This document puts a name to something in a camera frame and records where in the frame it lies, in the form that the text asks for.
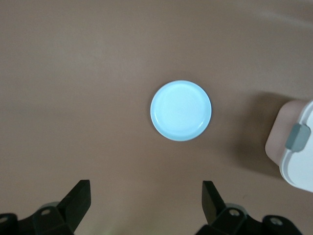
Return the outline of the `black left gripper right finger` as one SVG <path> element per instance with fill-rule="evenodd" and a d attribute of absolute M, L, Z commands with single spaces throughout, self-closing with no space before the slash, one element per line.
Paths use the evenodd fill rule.
<path fill-rule="evenodd" d="M 262 221 L 253 219 L 236 204 L 225 203 L 212 181 L 203 181 L 202 209 L 207 220 L 198 235 L 300 235 L 300 230 L 287 218 L 266 215 Z"/>

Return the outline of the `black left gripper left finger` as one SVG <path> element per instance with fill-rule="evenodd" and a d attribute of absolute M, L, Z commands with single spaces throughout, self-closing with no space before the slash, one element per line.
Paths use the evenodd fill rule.
<path fill-rule="evenodd" d="M 0 215 L 2 235 L 73 235 L 91 205 L 90 180 L 80 180 L 60 201 L 43 205 L 29 217 Z"/>

